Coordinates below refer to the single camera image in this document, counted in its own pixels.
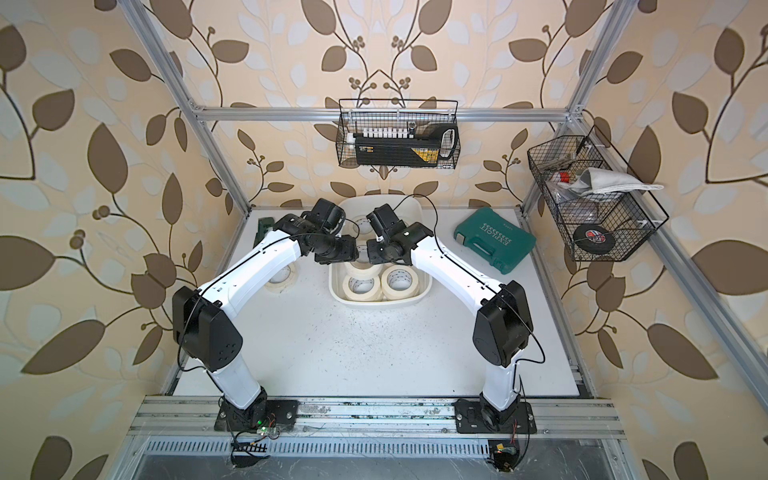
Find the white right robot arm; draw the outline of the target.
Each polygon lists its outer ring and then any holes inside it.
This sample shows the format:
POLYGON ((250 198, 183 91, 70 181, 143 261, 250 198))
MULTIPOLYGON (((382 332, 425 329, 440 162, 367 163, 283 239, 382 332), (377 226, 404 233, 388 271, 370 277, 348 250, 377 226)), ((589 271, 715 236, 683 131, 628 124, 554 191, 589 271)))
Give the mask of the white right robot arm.
POLYGON ((367 242, 372 264, 402 263, 438 281, 474 315, 472 342, 488 363, 481 398, 497 412, 522 392, 517 364, 533 334, 524 288, 495 280, 459 259, 419 222, 386 222, 372 215, 376 238, 367 242))

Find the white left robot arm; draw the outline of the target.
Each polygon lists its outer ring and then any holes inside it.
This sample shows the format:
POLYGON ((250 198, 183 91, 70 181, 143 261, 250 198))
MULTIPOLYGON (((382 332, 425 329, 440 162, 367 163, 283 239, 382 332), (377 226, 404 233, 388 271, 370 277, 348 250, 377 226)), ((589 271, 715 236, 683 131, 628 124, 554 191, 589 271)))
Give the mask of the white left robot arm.
POLYGON ((340 233, 346 214, 303 212, 279 219, 241 260, 206 284, 182 287, 172 298, 173 336, 180 351, 198 360, 227 403, 246 411, 264 389, 243 358, 235 318, 280 270, 312 254, 321 265, 357 258, 356 239, 340 233))

